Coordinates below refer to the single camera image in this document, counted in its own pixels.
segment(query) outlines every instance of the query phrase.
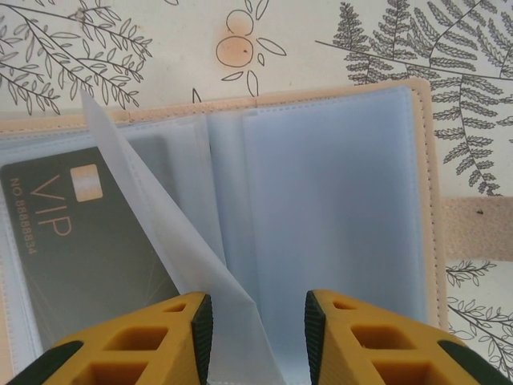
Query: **botanical print background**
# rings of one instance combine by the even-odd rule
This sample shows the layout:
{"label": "botanical print background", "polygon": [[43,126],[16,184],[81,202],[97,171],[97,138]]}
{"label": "botanical print background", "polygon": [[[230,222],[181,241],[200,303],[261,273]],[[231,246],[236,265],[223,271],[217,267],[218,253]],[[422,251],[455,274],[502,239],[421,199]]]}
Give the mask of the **botanical print background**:
{"label": "botanical print background", "polygon": [[[72,113],[79,89],[138,108],[409,77],[431,84],[443,195],[511,195],[511,2],[0,0],[3,119]],[[453,331],[513,377],[511,267],[447,269]]]}

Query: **black rubber pad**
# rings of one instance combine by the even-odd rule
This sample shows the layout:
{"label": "black rubber pad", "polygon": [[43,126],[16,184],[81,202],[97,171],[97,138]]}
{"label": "black rubber pad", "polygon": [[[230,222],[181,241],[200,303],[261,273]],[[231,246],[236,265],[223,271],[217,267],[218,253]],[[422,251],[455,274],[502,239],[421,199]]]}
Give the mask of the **black rubber pad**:
{"label": "black rubber pad", "polygon": [[212,333],[214,328],[212,299],[208,294],[204,296],[191,324],[196,369],[200,377],[200,384],[205,385],[208,377],[208,365],[210,364],[210,350],[212,349]]}
{"label": "black rubber pad", "polygon": [[45,351],[8,385],[43,385],[68,359],[82,347],[82,341],[71,341]]}
{"label": "black rubber pad", "polygon": [[438,341],[438,344],[480,385],[511,385],[497,369],[468,347],[452,341]]}
{"label": "black rubber pad", "polygon": [[312,385],[318,385],[321,376],[325,325],[326,314],[322,311],[315,294],[310,290],[306,294],[305,301],[305,337]]}

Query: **fern leaf illustration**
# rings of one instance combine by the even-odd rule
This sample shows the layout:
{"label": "fern leaf illustration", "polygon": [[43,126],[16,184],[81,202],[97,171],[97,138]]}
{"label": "fern leaf illustration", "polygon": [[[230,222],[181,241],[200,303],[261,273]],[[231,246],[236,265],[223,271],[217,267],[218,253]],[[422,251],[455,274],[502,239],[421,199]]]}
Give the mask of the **fern leaf illustration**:
{"label": "fern leaf illustration", "polygon": [[497,44],[499,48],[505,51],[510,49],[510,40],[497,29],[492,18],[488,21],[488,30],[490,31],[490,35],[494,39],[495,44]]}
{"label": "fern leaf illustration", "polygon": [[461,108],[464,108],[468,111],[475,112],[476,114],[479,114],[479,115],[489,116],[489,117],[497,116],[497,112],[492,111],[488,108],[482,107],[479,104],[469,102],[467,100],[462,100],[460,105],[461,105]]}
{"label": "fern leaf illustration", "polygon": [[484,95],[481,92],[473,90],[472,88],[468,88],[468,87],[462,87],[461,94],[462,94],[462,96],[465,96],[468,99],[472,99],[475,102],[484,104],[486,106],[496,105],[501,102],[500,99],[493,99],[490,96]]}
{"label": "fern leaf illustration", "polygon": [[471,187],[474,187],[474,185],[479,182],[479,179],[481,179],[481,172],[478,169],[474,170],[468,178],[468,185]]}
{"label": "fern leaf illustration", "polygon": [[434,80],[431,82],[431,90],[437,90],[439,88],[448,88],[448,87],[454,87],[459,86],[459,84],[462,82],[461,78],[452,77],[447,79],[440,79],[440,80]]}
{"label": "fern leaf illustration", "polygon": [[475,71],[474,64],[463,62],[457,59],[448,58],[431,58],[431,64],[442,68],[465,68],[467,70]]}
{"label": "fern leaf illustration", "polygon": [[408,72],[398,72],[398,73],[390,74],[390,76],[389,76],[390,80],[404,80],[404,79],[409,79],[409,78],[410,78],[410,74],[408,74]]}
{"label": "fern leaf illustration", "polygon": [[465,170],[469,169],[474,165],[474,158],[472,156],[468,156],[463,159],[459,166],[456,168],[456,175],[461,175]]}
{"label": "fern leaf illustration", "polygon": [[456,26],[464,31],[464,32],[467,32],[468,34],[472,35],[472,36],[477,36],[478,33],[476,32],[475,28],[472,27],[468,22],[465,22],[463,20],[460,20],[459,22],[456,23]]}
{"label": "fern leaf illustration", "polygon": [[446,55],[452,56],[453,58],[458,59],[469,59],[469,60],[477,60],[477,56],[471,54],[470,52],[466,52],[464,50],[460,50],[456,47],[448,46],[444,43],[438,43],[436,47]]}
{"label": "fern leaf illustration", "polygon": [[490,42],[487,37],[481,31],[479,27],[477,27],[478,32],[478,41],[481,46],[481,51],[488,57],[488,61],[492,63],[496,67],[501,67],[503,65],[503,54],[497,50]]}
{"label": "fern leaf illustration", "polygon": [[470,10],[468,15],[469,15],[469,17],[472,20],[474,20],[475,22],[481,24],[481,26],[485,26],[487,24],[487,21],[484,19],[484,17],[477,10]]}
{"label": "fern leaf illustration", "polygon": [[501,79],[513,78],[513,67],[505,66],[500,71]]}
{"label": "fern leaf illustration", "polygon": [[440,94],[433,94],[431,100],[439,103],[453,103],[459,100],[458,91],[442,92]]}
{"label": "fern leaf illustration", "polygon": [[494,86],[488,80],[479,78],[477,76],[465,75],[463,76],[462,82],[468,86],[476,87],[480,90],[490,92],[493,95],[501,95],[503,93],[503,90]]}
{"label": "fern leaf illustration", "polygon": [[429,57],[433,45],[424,37],[424,34],[418,28],[417,22],[414,18],[410,18],[410,29],[413,32],[413,36],[410,34],[407,35],[409,46],[422,57]]}
{"label": "fern leaf illustration", "polygon": [[459,140],[465,137],[465,131],[460,127],[436,130],[434,134],[437,138],[444,140]]}
{"label": "fern leaf illustration", "polygon": [[508,116],[506,119],[497,122],[499,126],[513,126],[513,116]]}
{"label": "fern leaf illustration", "polygon": [[510,36],[513,36],[513,20],[511,20],[511,16],[507,12],[502,12],[500,15],[503,19],[503,23],[506,27],[507,33]]}
{"label": "fern leaf illustration", "polygon": [[441,26],[446,26],[447,28],[452,27],[452,21],[435,4],[427,2],[427,5],[429,6],[434,18],[436,18],[436,21]]}
{"label": "fern leaf illustration", "polygon": [[487,10],[488,12],[491,12],[492,14],[497,13],[497,7],[494,6],[491,2],[488,0],[481,0],[481,7]]}
{"label": "fern leaf illustration", "polygon": [[458,107],[452,107],[448,110],[435,112],[433,119],[435,120],[456,120],[461,116],[461,110]]}
{"label": "fern leaf illustration", "polygon": [[418,55],[423,58],[429,58],[431,54],[431,47],[424,45],[420,40],[414,38],[411,34],[407,35],[408,46],[412,48]]}
{"label": "fern leaf illustration", "polygon": [[359,72],[359,71],[367,71],[368,66],[369,66],[369,64],[367,64],[367,63],[357,63],[357,64],[350,64],[346,68],[347,68],[347,71],[350,71],[350,72]]}
{"label": "fern leaf illustration", "polygon": [[391,70],[394,69],[394,67],[392,67],[391,65],[385,63],[383,60],[376,59],[376,58],[372,58],[371,59],[370,66],[371,67],[375,67],[378,70],[383,70],[383,71],[391,71]]}
{"label": "fern leaf illustration", "polygon": [[495,127],[495,124],[492,122],[476,118],[463,118],[463,124],[465,124],[465,127],[472,127],[480,130],[491,130]]}
{"label": "fern leaf illustration", "polygon": [[467,143],[470,146],[475,146],[475,147],[486,147],[487,145],[493,143],[493,141],[494,141],[493,139],[483,138],[481,136],[470,135],[467,137]]}
{"label": "fern leaf illustration", "polygon": [[478,158],[486,158],[487,156],[491,155],[493,151],[487,149],[487,148],[473,148],[471,150],[471,154],[475,159]]}
{"label": "fern leaf illustration", "polygon": [[426,16],[419,8],[415,8],[414,13],[426,37],[432,42],[436,42],[440,34],[431,26],[430,22],[427,21]]}
{"label": "fern leaf illustration", "polygon": [[[386,14],[383,15],[383,21],[378,24],[380,31],[374,31],[374,39],[370,39],[372,48],[384,58],[396,59],[395,47],[396,45],[404,45],[405,39],[399,40],[399,35],[407,32],[410,26],[404,23],[410,17],[408,8],[410,5],[407,0],[388,0],[390,5],[386,9]],[[404,50],[401,51],[397,59],[406,59]]]}
{"label": "fern leaf illustration", "polygon": [[460,10],[458,6],[456,6],[456,4],[454,4],[451,0],[442,0],[442,3],[444,6],[446,6],[447,10],[453,18],[463,17],[462,10]]}
{"label": "fern leaf illustration", "polygon": [[369,83],[378,83],[388,79],[388,76],[380,71],[370,68],[367,74]]}
{"label": "fern leaf illustration", "polygon": [[384,58],[391,59],[392,57],[392,50],[390,49],[390,46],[381,44],[380,42],[377,42],[373,38],[369,38],[370,46],[376,51],[376,53]]}
{"label": "fern leaf illustration", "polygon": [[480,170],[486,170],[488,168],[492,168],[494,166],[494,162],[492,162],[491,160],[481,160],[480,162],[478,162],[476,164],[477,168],[479,168]]}
{"label": "fern leaf illustration", "polygon": [[393,38],[385,36],[384,34],[377,32],[376,30],[374,31],[373,35],[376,38],[376,40],[378,40],[382,45],[390,46],[390,52],[392,52],[392,46],[394,44]]}
{"label": "fern leaf illustration", "polygon": [[414,54],[413,52],[409,52],[407,50],[395,50],[394,58],[401,59],[401,60],[411,60],[411,59],[416,59],[417,55]]}
{"label": "fern leaf illustration", "polygon": [[446,38],[449,39],[451,42],[456,43],[460,46],[465,46],[472,48],[474,50],[478,49],[478,45],[469,38],[466,38],[465,36],[461,34],[456,34],[455,32],[452,32],[451,30],[448,30],[445,34]]}
{"label": "fern leaf illustration", "polygon": [[469,152],[470,149],[468,148],[467,142],[462,142],[449,151],[446,157],[443,158],[443,163],[447,164],[460,156],[468,154]]}
{"label": "fern leaf illustration", "polygon": [[498,184],[495,184],[495,183],[487,183],[487,195],[489,197],[497,197],[497,196],[500,196],[500,194],[495,194],[494,191],[497,189],[497,188],[500,188],[500,186]]}
{"label": "fern leaf illustration", "polygon": [[360,60],[367,60],[368,56],[365,54],[361,54],[359,52],[350,52],[346,57],[345,60],[348,62],[359,62]]}
{"label": "fern leaf illustration", "polygon": [[486,173],[483,174],[483,179],[486,182],[490,182],[492,180],[497,180],[497,178],[495,178],[495,176],[491,175],[489,172],[486,172]]}
{"label": "fern leaf illustration", "polygon": [[359,15],[354,12],[354,8],[347,2],[342,2],[340,6],[340,19],[338,23],[337,34],[333,37],[333,44],[347,50],[367,51],[369,47],[364,43],[369,38],[360,27],[362,22]]}
{"label": "fern leaf illustration", "polygon": [[351,74],[347,76],[349,80],[352,80],[355,84],[367,84],[366,74]]}
{"label": "fern leaf illustration", "polygon": [[417,78],[424,78],[424,79],[432,80],[432,79],[438,79],[440,77],[438,72],[430,70],[429,68],[425,68],[425,67],[408,65],[408,66],[406,66],[406,70],[410,74],[410,76],[414,76]]}

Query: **stitching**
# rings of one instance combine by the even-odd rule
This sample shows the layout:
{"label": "stitching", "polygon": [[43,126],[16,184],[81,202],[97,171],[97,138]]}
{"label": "stitching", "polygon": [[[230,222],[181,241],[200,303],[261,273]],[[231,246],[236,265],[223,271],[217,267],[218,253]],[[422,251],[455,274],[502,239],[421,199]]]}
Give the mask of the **stitching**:
{"label": "stitching", "polygon": [[[133,132],[140,132],[140,131],[151,131],[152,129],[158,129],[158,128],[165,128],[165,126],[169,125],[169,124],[173,124],[173,125],[187,125],[187,124],[192,124],[192,121],[189,121],[189,120],[186,120],[185,118],[187,117],[184,117],[184,122],[170,122],[170,121],[164,121],[164,122],[151,122],[151,123],[141,123],[140,126],[131,126],[131,127],[126,127],[124,129],[122,129],[122,132],[126,132],[127,134],[130,134],[130,133],[133,133]],[[49,134],[42,134],[38,137],[40,138],[44,138],[44,139],[47,139],[48,136],[64,136],[64,135],[77,135],[79,137],[72,137],[70,139],[60,139],[59,138],[59,141],[58,142],[50,142],[50,143],[42,143],[42,144],[30,144],[26,147],[22,147],[22,148],[13,148],[12,150],[9,150],[9,149],[4,149],[4,150],[1,150],[0,149],[0,154],[3,153],[5,155],[12,155],[12,154],[17,154],[17,153],[20,153],[20,152],[30,152],[30,151],[33,151],[33,150],[40,150],[42,148],[49,148],[49,147],[55,147],[55,146],[63,146],[63,145],[66,145],[66,144],[74,144],[74,143],[84,143],[84,142],[91,142],[92,141],[92,136],[91,135],[88,135],[88,130],[87,129],[84,129],[84,130],[81,130],[79,132],[53,132],[53,133],[49,133]],[[12,139],[19,139],[19,140],[22,140],[23,138],[21,137],[16,137],[16,138],[12,138]],[[94,141],[91,142],[91,147],[95,147],[95,143]]]}
{"label": "stitching", "polygon": [[[252,108],[259,108],[259,107],[266,107],[266,106],[277,106],[277,105],[284,105],[284,104],[291,104],[291,103],[307,103],[307,102],[313,102],[313,101],[321,101],[321,100],[329,100],[329,99],[337,99],[340,98],[342,95],[330,95],[330,96],[314,96],[307,99],[296,99],[296,100],[287,100],[287,101],[281,101],[281,102],[267,102],[262,104],[255,104],[255,105],[244,105],[244,106],[230,106],[230,107],[209,107],[204,106],[203,110],[192,110],[187,111],[187,108],[184,108],[183,113],[164,113],[163,115],[159,115],[159,109],[150,110],[148,112],[140,114],[138,119],[125,119],[125,120],[114,120],[115,124],[132,124],[132,123],[144,123],[144,121],[148,120],[165,120],[169,118],[178,118],[178,117],[185,117],[185,116],[194,116],[194,115],[205,115],[212,112],[222,112],[222,111],[238,111],[238,110],[248,110]],[[48,128],[49,135],[50,133],[53,133],[54,135],[60,135],[61,132],[59,130],[67,130],[67,129],[73,129],[78,128],[82,129],[85,128],[85,124],[65,124],[65,125],[56,125],[56,126],[46,126],[45,128]],[[42,132],[42,135],[46,135],[44,131],[45,128],[14,128],[14,129],[6,129],[6,130],[0,130],[1,134],[14,134],[14,133],[24,133],[24,132]]]}
{"label": "stitching", "polygon": [[434,284],[436,286],[436,314],[438,319],[438,325],[442,326],[442,320],[440,316],[440,285],[438,284],[438,254],[436,248],[436,236],[434,233],[434,214],[433,214],[433,186],[431,184],[431,164],[430,164],[430,156],[429,156],[429,148],[427,144],[427,131],[426,131],[426,113],[424,111],[424,100],[422,99],[421,93],[412,88],[421,103],[421,112],[422,112],[422,131],[424,133],[424,149],[426,151],[426,170],[427,170],[427,187],[429,189],[429,204],[430,204],[430,222],[431,222],[431,239],[433,241],[433,257],[434,257]]}

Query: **wallet strap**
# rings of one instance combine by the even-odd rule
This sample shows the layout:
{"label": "wallet strap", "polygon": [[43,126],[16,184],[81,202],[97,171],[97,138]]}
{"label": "wallet strap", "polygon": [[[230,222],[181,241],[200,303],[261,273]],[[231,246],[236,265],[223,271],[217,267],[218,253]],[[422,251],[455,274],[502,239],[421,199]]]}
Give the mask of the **wallet strap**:
{"label": "wallet strap", "polygon": [[513,261],[513,197],[442,200],[446,259]]}

